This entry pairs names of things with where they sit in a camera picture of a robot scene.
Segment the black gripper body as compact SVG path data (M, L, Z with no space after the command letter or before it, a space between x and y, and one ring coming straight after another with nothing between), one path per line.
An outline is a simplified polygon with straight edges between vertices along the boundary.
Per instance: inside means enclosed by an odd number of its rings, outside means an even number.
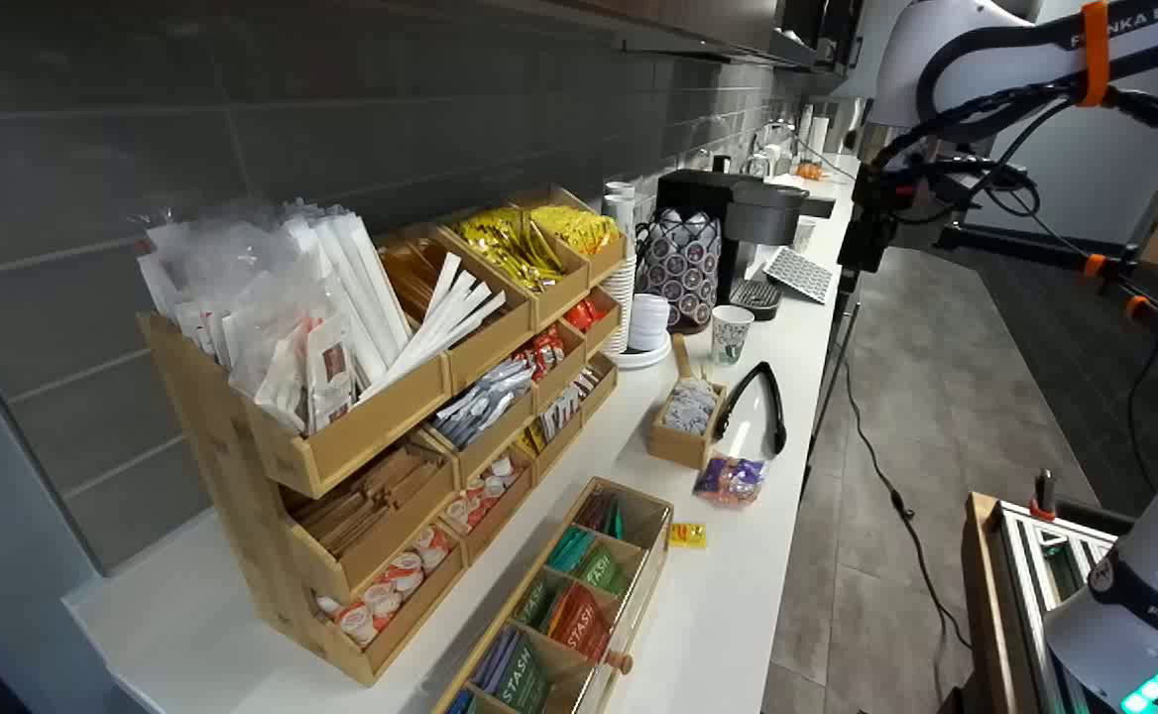
M854 187L854 222L843 232L843 265L875 268L898 231L900 178L863 166Z

